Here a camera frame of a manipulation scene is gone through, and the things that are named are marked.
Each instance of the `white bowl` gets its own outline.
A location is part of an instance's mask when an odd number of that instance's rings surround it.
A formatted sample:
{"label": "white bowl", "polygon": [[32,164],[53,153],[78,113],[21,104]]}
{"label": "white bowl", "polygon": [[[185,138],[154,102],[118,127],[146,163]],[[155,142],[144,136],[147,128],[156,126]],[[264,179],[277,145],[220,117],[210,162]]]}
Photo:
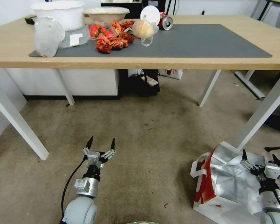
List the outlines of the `white bowl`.
{"label": "white bowl", "polygon": [[103,23],[105,26],[110,26],[113,20],[123,20],[128,13],[130,13],[130,10],[122,7],[101,7],[84,10],[84,14],[87,14],[94,23]]}
{"label": "white bowl", "polygon": [[54,18],[61,23],[65,31],[69,31],[84,27],[84,4],[78,1],[41,2],[33,4],[30,8],[34,10],[38,18]]}

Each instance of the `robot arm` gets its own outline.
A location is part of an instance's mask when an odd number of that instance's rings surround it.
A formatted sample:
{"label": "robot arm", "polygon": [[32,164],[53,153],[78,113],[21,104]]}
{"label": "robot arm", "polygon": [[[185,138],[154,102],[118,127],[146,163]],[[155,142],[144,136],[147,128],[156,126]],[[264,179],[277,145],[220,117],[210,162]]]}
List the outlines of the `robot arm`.
{"label": "robot arm", "polygon": [[[82,162],[72,173],[64,188],[61,201],[62,218],[60,224],[93,224],[95,221],[97,207],[94,204],[94,199],[96,198],[99,190],[98,183],[100,181],[100,170],[103,169],[104,163],[109,161],[109,159],[111,159],[116,154],[116,151],[114,138],[111,144],[111,149],[106,153],[91,151],[90,147],[92,145],[92,141],[93,136],[87,142],[86,147],[83,148],[84,158]],[[68,204],[65,212],[63,212],[63,201],[67,185],[74,173],[85,160],[88,161],[87,172],[83,175],[82,179],[76,179],[74,184],[76,193],[80,197],[71,201]]]}
{"label": "robot arm", "polygon": [[265,213],[261,217],[261,224],[280,224],[280,160],[273,155],[273,161],[265,162],[264,166],[253,165],[248,162],[246,151],[243,150],[241,164],[260,182],[259,194]]}

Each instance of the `red soda can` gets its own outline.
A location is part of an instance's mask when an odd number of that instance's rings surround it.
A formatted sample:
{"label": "red soda can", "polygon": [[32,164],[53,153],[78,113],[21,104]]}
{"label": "red soda can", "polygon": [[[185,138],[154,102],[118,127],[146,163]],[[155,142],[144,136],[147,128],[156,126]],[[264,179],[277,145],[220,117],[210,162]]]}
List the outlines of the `red soda can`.
{"label": "red soda can", "polygon": [[163,30],[169,30],[173,26],[173,19],[164,12],[160,12],[161,20],[158,26]]}

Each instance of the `gray desk mat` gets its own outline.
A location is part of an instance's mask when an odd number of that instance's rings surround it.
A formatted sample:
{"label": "gray desk mat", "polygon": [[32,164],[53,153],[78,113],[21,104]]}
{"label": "gray desk mat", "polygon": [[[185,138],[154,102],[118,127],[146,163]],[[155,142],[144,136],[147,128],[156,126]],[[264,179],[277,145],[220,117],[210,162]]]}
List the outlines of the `gray desk mat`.
{"label": "gray desk mat", "polygon": [[[31,57],[40,57],[35,51]],[[159,30],[149,47],[140,40],[122,50],[104,54],[95,41],[58,49],[55,57],[153,57],[153,58],[269,58],[270,54],[220,24],[174,25]]]}

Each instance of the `plastic cup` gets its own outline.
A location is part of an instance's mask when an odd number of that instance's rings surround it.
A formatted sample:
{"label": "plastic cup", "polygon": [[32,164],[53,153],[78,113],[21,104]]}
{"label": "plastic cup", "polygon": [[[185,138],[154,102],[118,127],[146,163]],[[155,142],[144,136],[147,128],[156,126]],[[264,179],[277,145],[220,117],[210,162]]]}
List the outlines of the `plastic cup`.
{"label": "plastic cup", "polygon": [[53,57],[65,37],[62,25],[49,17],[38,18],[35,22],[34,49],[42,57]]}

